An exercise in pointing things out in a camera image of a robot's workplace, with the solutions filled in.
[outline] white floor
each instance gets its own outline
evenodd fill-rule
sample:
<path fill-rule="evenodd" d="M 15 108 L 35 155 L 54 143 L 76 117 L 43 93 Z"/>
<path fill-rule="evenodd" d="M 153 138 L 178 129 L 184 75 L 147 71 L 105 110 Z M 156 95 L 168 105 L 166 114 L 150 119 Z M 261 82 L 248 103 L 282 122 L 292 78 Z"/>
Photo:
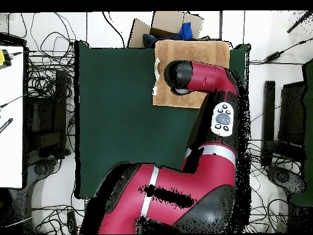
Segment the white floor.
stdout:
<path fill-rule="evenodd" d="M 209 35 L 211 38 L 219 36 L 219 12 L 211 11 L 191 11 L 204 18 L 204 23 L 199 37 Z M 122 41 L 116 32 L 104 20 L 101 12 L 91 13 L 59 13 L 70 22 L 77 40 L 85 40 L 92 48 L 122 47 Z M 304 22 L 294 29 L 290 34 L 287 30 L 294 22 L 302 16 L 302 11 L 246 11 L 245 28 L 243 26 L 244 11 L 224 11 L 223 12 L 223 40 L 232 42 L 233 46 L 241 43 L 250 43 L 250 60 L 263 60 L 275 51 L 281 51 L 296 44 L 301 40 L 312 37 L 312 25 L 309 21 Z M 33 13 L 24 13 L 24 21 L 28 33 L 25 39 L 28 41 L 30 50 L 38 50 L 35 41 L 40 45 L 45 37 L 54 31 L 66 35 L 66 30 L 61 20 L 54 13 L 37 13 L 32 25 Z M 152 12 L 110 12 L 112 24 L 121 33 L 125 44 L 128 42 L 130 29 L 134 18 L 138 18 L 146 24 L 151 24 Z M 7 32 L 7 17 L 0 14 L 0 32 Z M 68 33 L 72 39 L 75 38 L 66 21 Z M 25 34 L 24 25 L 20 13 L 10 15 L 10 34 L 23 36 Z M 54 41 L 58 35 L 52 34 L 43 44 L 43 49 L 52 50 Z M 62 39 L 56 40 L 56 50 L 64 51 L 67 42 Z M 313 58 L 313 42 L 297 46 L 284 53 L 278 62 L 298 62 L 305 63 Z M 251 119 L 262 114 L 263 85 L 266 80 L 276 82 L 276 106 L 280 104 L 280 92 L 284 84 L 302 81 L 300 65 L 250 65 L 249 68 L 249 98 Z M 278 134 L 279 109 L 276 110 L 275 136 Z M 251 124 L 252 139 L 261 139 L 262 117 L 256 119 Z M 72 154 L 62 162 L 60 171 L 45 180 L 40 181 L 32 197 L 32 207 L 56 206 L 58 204 L 70 204 L 70 197 L 73 191 L 75 180 L 75 155 Z M 251 187 L 258 190 L 267 206 L 268 202 L 274 198 L 285 199 L 281 188 L 269 183 L 262 174 L 257 178 L 251 175 Z M 73 205 L 77 209 L 84 209 L 84 200 L 73 199 Z M 256 192 L 252 193 L 251 207 L 260 206 L 260 198 Z M 283 202 L 275 202 L 271 209 L 275 213 L 287 213 L 287 206 Z M 49 211 L 35 211 L 34 224 L 38 225 Z M 262 218 L 252 215 L 251 218 Z M 265 231 L 267 226 L 253 225 L 258 231 Z M 42 230 L 51 231 L 49 225 L 45 225 Z"/>

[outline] white table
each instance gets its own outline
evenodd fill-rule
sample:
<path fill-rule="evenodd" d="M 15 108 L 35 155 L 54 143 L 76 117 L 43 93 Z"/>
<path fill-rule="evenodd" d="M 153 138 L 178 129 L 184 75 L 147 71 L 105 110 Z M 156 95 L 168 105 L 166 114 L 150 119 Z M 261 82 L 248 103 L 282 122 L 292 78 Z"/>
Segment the white table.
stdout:
<path fill-rule="evenodd" d="M 9 53 L 23 47 L 0 46 Z M 0 70 L 0 105 L 23 95 L 23 53 L 12 59 L 12 65 Z M 0 111 L 0 127 L 10 118 L 11 124 L 0 133 L 0 187 L 22 188 L 23 172 L 23 98 Z"/>

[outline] tangled wires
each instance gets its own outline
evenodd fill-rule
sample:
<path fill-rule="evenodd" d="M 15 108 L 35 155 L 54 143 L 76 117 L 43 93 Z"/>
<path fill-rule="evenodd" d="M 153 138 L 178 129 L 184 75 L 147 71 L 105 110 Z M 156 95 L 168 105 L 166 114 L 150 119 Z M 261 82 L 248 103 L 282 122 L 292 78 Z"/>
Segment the tangled wires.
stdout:
<path fill-rule="evenodd" d="M 61 20 L 62 24 L 65 27 L 67 32 L 67 37 L 61 34 L 60 32 L 52 32 L 48 34 L 43 42 L 38 46 L 35 38 L 32 36 L 32 27 L 34 25 L 34 18 L 36 13 L 34 13 L 32 17 L 31 24 L 31 37 L 34 40 L 38 50 L 36 50 L 35 54 L 31 54 L 28 57 L 29 62 L 29 76 L 28 76 L 28 89 L 26 90 L 26 94 L 29 97 L 39 97 L 51 99 L 60 104 L 60 101 L 64 98 L 56 97 L 56 85 L 58 82 L 56 81 L 56 74 L 58 71 L 65 71 L 67 74 L 67 79 L 62 81 L 62 85 L 66 87 L 66 98 L 73 100 L 73 79 L 74 79 L 74 51 L 73 51 L 73 41 L 76 40 L 76 35 L 68 22 L 68 20 L 55 13 L 57 17 Z M 66 24 L 64 23 L 66 20 L 72 30 L 74 35 L 74 39 L 70 38 L 68 33 L 68 29 Z M 57 35 L 54 40 L 54 45 L 52 50 L 44 50 L 43 46 L 47 39 L 49 39 L 52 35 Z M 57 39 L 64 39 L 68 42 L 68 47 L 65 51 L 55 51 L 56 41 Z M 67 103 L 66 107 L 63 107 L 68 114 L 74 113 L 74 106 L 72 103 Z"/>
<path fill-rule="evenodd" d="M 290 206 L 290 204 L 286 200 L 277 197 L 275 199 L 270 200 L 268 204 L 265 205 L 263 198 L 259 193 L 259 190 L 261 189 L 262 186 L 261 185 L 262 180 L 260 181 L 259 179 L 263 178 L 264 185 L 269 184 L 269 180 L 267 179 L 267 172 L 265 171 L 265 167 L 259 166 L 261 163 L 260 161 L 261 155 L 259 154 L 261 152 L 261 148 L 253 143 L 249 143 L 248 149 L 251 152 L 252 158 L 250 176 L 252 180 L 255 179 L 259 183 L 258 188 L 251 187 L 252 193 L 255 193 L 258 196 L 261 205 L 251 209 L 250 214 L 251 219 L 249 221 L 249 225 L 246 226 L 244 232 L 245 233 L 284 232 L 287 226 L 288 214 L 282 214 L 281 212 L 275 213 L 274 210 L 272 210 L 270 207 L 273 206 L 274 202 L 277 201 L 283 202 L 283 204 L 286 204 L 288 206 Z M 273 155 L 272 165 L 280 166 L 283 168 L 287 167 L 288 165 L 291 165 L 290 170 L 295 171 L 296 168 L 298 168 L 297 174 L 300 174 L 300 165 L 298 162 L 280 155 Z"/>

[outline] control buttons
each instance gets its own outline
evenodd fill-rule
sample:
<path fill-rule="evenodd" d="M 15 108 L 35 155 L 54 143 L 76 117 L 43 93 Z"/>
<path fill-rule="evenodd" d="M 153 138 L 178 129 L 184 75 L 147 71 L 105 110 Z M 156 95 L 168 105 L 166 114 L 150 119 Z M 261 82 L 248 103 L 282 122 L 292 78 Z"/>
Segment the control buttons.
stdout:
<path fill-rule="evenodd" d="M 233 134 L 234 109 L 227 102 L 218 103 L 212 115 L 211 131 L 221 137 L 228 137 Z"/>
<path fill-rule="evenodd" d="M 230 117 L 227 114 L 221 113 L 221 114 L 217 115 L 216 121 L 219 124 L 229 125 Z"/>

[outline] blue object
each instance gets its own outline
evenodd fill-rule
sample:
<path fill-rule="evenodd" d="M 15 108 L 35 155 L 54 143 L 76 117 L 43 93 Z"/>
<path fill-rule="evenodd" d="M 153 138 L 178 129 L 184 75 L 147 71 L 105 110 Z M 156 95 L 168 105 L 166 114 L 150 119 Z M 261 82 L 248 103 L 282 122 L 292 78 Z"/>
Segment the blue object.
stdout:
<path fill-rule="evenodd" d="M 179 31 L 179 35 L 183 38 L 183 40 L 190 40 L 193 37 L 193 32 L 191 31 L 191 22 L 183 23 L 183 26 Z"/>

